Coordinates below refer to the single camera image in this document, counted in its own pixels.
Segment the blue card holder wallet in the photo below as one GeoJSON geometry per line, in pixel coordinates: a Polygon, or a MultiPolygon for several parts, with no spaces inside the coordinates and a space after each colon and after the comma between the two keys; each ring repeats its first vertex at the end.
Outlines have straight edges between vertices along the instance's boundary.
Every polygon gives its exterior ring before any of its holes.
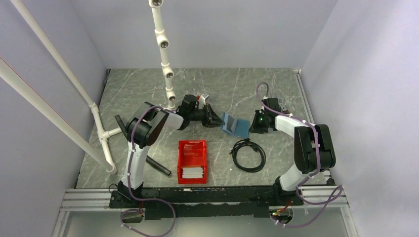
{"type": "Polygon", "coordinates": [[[249,137],[250,121],[234,118],[228,113],[222,114],[223,125],[221,130],[232,137],[247,139],[249,137]]]}

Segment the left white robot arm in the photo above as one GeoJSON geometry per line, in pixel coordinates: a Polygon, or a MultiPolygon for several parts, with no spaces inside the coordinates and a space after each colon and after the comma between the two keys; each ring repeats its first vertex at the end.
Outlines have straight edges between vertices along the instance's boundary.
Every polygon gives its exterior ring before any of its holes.
{"type": "Polygon", "coordinates": [[[136,207],[142,201],[146,158],[164,127],[184,130],[191,121],[200,121],[208,128],[224,125],[209,103],[205,102],[201,108],[200,104],[199,98],[191,94],[184,96],[175,111],[144,102],[122,128],[128,142],[128,155],[125,172],[117,187],[127,206],[136,207]]]}

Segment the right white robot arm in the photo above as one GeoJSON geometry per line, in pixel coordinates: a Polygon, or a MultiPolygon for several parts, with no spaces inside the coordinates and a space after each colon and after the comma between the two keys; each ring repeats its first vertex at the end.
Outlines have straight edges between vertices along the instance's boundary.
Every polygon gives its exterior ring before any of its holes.
{"type": "Polygon", "coordinates": [[[275,181],[278,188],[272,198],[278,205],[284,205],[292,197],[291,192],[310,177],[311,174],[324,172],[336,163],[334,147],[329,127],[325,124],[306,124],[282,110],[278,98],[261,100],[262,109],[255,111],[250,126],[251,133],[267,133],[270,129],[281,131],[294,139],[294,164],[275,181]]]}

